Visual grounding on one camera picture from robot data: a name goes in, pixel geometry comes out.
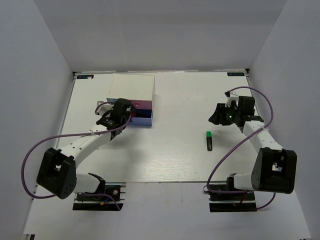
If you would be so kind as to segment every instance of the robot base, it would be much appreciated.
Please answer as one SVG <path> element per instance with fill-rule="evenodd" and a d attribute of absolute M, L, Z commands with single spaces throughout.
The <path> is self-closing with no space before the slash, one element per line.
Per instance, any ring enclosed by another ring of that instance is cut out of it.
<path fill-rule="evenodd" d="M 212 190 L 224 191 L 226 182 L 217 182 L 210 185 Z M 225 212 L 256 212 L 256 198 L 253 192 L 240 194 L 219 194 L 209 192 L 210 213 Z"/>
<path fill-rule="evenodd" d="M 113 197 L 120 209 L 125 203 L 126 184 L 125 183 L 106 183 L 105 194 Z M 75 194 L 72 210 L 82 211 L 119 211 L 115 203 L 108 200 L 106 196 L 82 196 Z"/>

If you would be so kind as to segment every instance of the gray backdrop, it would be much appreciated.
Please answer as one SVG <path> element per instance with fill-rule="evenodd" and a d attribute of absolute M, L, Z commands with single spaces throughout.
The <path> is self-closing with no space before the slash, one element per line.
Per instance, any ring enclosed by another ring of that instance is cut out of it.
<path fill-rule="evenodd" d="M 72 72 L 32 0 L 0 0 L 0 239 L 19 240 L 31 204 L 21 163 L 38 141 L 57 134 Z M 44 151 L 34 151 L 25 178 L 31 190 Z"/>
<path fill-rule="evenodd" d="M 35 0 L 72 71 L 250 68 L 286 0 Z"/>
<path fill-rule="evenodd" d="M 273 105 L 270 130 L 297 153 L 295 191 L 315 240 L 320 240 L 319 12 L 318 0 L 288 0 L 250 71 L 250 85 Z M 269 119 L 268 105 L 257 99 L 260 114 Z"/>

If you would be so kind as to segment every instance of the purple cable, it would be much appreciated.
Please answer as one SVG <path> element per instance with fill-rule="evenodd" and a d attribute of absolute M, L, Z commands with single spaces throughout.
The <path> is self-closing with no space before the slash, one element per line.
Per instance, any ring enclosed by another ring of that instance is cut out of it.
<path fill-rule="evenodd" d="M 97 196 L 108 197 L 109 199 L 111 199 L 114 202 L 116 208 L 119 211 L 121 210 L 119 205 L 118 205 L 118 203 L 116 202 L 116 200 L 114 200 L 114 198 L 112 196 L 108 195 L 108 194 L 105 194 L 105 193 L 81 193 L 81 196 L 86 196 L 86 197 L 97 197 Z"/>
<path fill-rule="evenodd" d="M 267 98 L 267 96 L 262 93 L 261 91 L 253 88 L 253 87 L 250 87 L 250 86 L 238 86 L 238 87 L 235 87 L 235 88 L 232 88 L 231 90 L 229 90 L 229 92 L 231 91 L 234 91 L 236 89 L 251 89 L 259 94 L 261 94 L 265 100 L 268 102 L 269 104 L 269 107 L 270 107 L 270 111 L 271 111 L 271 118 L 270 118 L 270 121 L 264 125 L 264 128 L 267 128 L 273 121 L 274 119 L 274 109 L 272 108 L 272 105 L 271 105 L 271 102 L 269 101 L 269 99 Z M 219 168 L 219 166 L 226 160 L 227 157 L 230 156 L 230 154 L 232 154 L 239 146 L 241 146 L 244 142 L 248 141 L 250 138 L 252 138 L 255 134 L 261 132 L 263 130 L 263 128 L 259 128 L 258 130 L 254 131 L 253 133 L 251 133 L 249 136 L 247 136 L 245 139 L 243 139 L 241 142 L 239 142 L 237 145 L 235 145 L 218 163 L 217 165 L 214 167 L 214 169 L 212 170 L 207 182 L 206 182 L 206 188 L 208 189 L 209 192 L 211 193 L 215 193 L 215 194 L 245 194 L 245 193 L 248 193 L 250 191 L 247 191 L 247 190 L 239 190 L 239 191 L 217 191 L 217 190 L 213 190 L 210 188 L 210 181 L 212 179 L 212 176 L 214 175 L 214 173 L 217 171 L 217 169 Z"/>
<path fill-rule="evenodd" d="M 104 103 L 101 103 L 95 111 L 97 111 L 97 109 L 99 109 L 102 105 L 104 104 L 108 104 L 109 102 L 104 102 Z M 126 127 L 128 125 L 128 123 L 130 122 L 131 120 L 131 116 L 129 117 L 128 121 L 126 121 L 126 123 L 120 127 L 117 127 L 115 129 L 111 129 L 111 130 L 105 130 L 105 131 L 97 131 L 95 132 L 94 134 L 95 135 L 99 135 L 99 134 L 106 134 L 106 133 L 110 133 L 110 132 L 114 132 L 114 131 L 118 131 L 118 130 L 121 130 L 123 129 L 124 127 Z M 62 134 L 62 135 L 55 135 L 55 136 L 49 136 L 39 142 L 37 142 L 33 147 L 30 148 L 30 150 L 26 153 L 23 161 L 22 161 L 22 166 L 21 166 L 21 181 L 22 181 L 22 186 L 25 190 L 25 192 L 32 198 L 34 199 L 49 199 L 49 198 L 52 198 L 56 195 L 48 195 L 48 196 L 36 196 L 34 195 L 32 192 L 30 192 L 30 190 L 28 189 L 27 187 L 27 184 L 26 184 L 26 180 L 25 180 L 25 167 L 26 167 L 26 163 L 27 163 L 27 160 L 28 160 L 28 157 L 30 156 L 30 154 L 32 153 L 32 151 L 38 147 L 40 144 L 46 142 L 46 141 L 49 141 L 49 140 L 52 140 L 52 139 L 58 139 L 58 138 L 67 138 L 67 137 L 80 137 L 80 136 L 91 136 L 92 133 L 91 132 L 84 132 L 84 133 L 72 133 L 72 134 Z"/>
<path fill-rule="evenodd" d="M 256 209 L 257 209 L 257 210 L 260 210 L 260 209 L 263 209 L 263 208 L 267 207 L 270 203 L 272 203 L 272 201 L 275 199 L 275 197 L 276 197 L 276 193 L 274 192 L 272 198 L 270 199 L 270 201 L 268 201 L 268 202 L 267 202 L 265 205 L 263 205 L 263 206 L 257 207 Z"/>

